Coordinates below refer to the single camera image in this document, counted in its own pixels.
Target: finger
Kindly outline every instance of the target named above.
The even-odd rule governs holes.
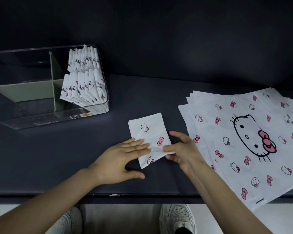
[[[133,178],[144,179],[145,175],[139,171],[126,171],[125,178],[126,180],[133,179]]]
[[[142,149],[142,150],[135,150],[135,151],[129,152],[127,153],[127,155],[128,155],[129,161],[131,161],[143,155],[147,155],[149,153],[151,153],[151,149]]]
[[[142,149],[146,149],[150,146],[150,143],[145,143],[145,144],[141,144],[141,145],[137,145],[137,146],[130,146],[125,148],[125,152],[129,153],[135,150],[142,150]]]
[[[128,140],[126,140],[126,141],[124,141],[122,143],[130,143],[130,142],[133,142],[133,141],[135,141],[135,138],[128,139]]]
[[[170,144],[170,145],[164,145],[163,150],[165,152],[175,152],[177,150],[178,144],[181,144],[181,142],[175,143],[175,144]]]
[[[136,140],[136,141],[132,141],[132,142],[129,142],[129,143],[122,143],[121,146],[123,148],[126,148],[126,147],[129,147],[129,146],[137,146],[137,145],[140,145],[144,142],[144,139],[139,139],[139,140]]]
[[[175,136],[175,137],[180,138],[183,142],[187,142],[187,141],[192,140],[192,139],[191,139],[189,136],[187,136],[186,134],[181,133],[181,132],[178,132],[178,131],[170,131],[169,134],[172,135],[172,136]]]
[[[172,160],[174,162],[178,162],[178,156],[174,153],[174,154],[166,154],[165,157],[168,159],[168,160]]]

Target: dark gray table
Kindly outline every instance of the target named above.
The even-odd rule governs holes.
[[[162,113],[168,131],[187,133],[178,105],[192,90],[243,94],[251,87],[180,80],[108,75],[110,111],[24,130],[0,124],[0,202],[22,202],[87,167],[108,147],[130,138],[128,121]],[[293,98],[293,92],[281,92]],[[140,170],[138,160],[128,169]],[[196,189],[179,165],[161,158],[143,169],[145,180],[129,180],[93,189],[84,203],[200,203]],[[121,194],[110,198],[110,194]],[[293,190],[276,200],[293,202]]]

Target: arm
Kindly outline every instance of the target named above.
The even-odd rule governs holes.
[[[169,134],[183,143],[164,146],[164,151],[176,152],[166,158],[180,164],[224,233],[272,233],[210,168],[191,138],[176,131]]]
[[[0,217],[0,234],[45,233],[70,207],[94,187],[122,182],[132,178],[144,179],[138,171],[126,171],[133,159],[150,153],[150,144],[132,138],[108,148],[92,165],[81,169],[47,192],[36,196]]]

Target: white sneaker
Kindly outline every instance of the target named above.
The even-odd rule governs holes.
[[[197,234],[194,216],[187,204],[163,204],[160,209],[160,233],[174,234],[185,227]]]
[[[82,214],[73,206],[57,220],[57,222],[46,232],[46,234],[81,234]]]

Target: white floor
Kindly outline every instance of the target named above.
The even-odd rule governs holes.
[[[0,205],[0,215],[17,205]],[[223,233],[205,204],[190,204],[198,234]],[[82,205],[84,233],[159,233],[160,205]],[[274,233],[293,234],[293,204],[266,204],[255,215]]]

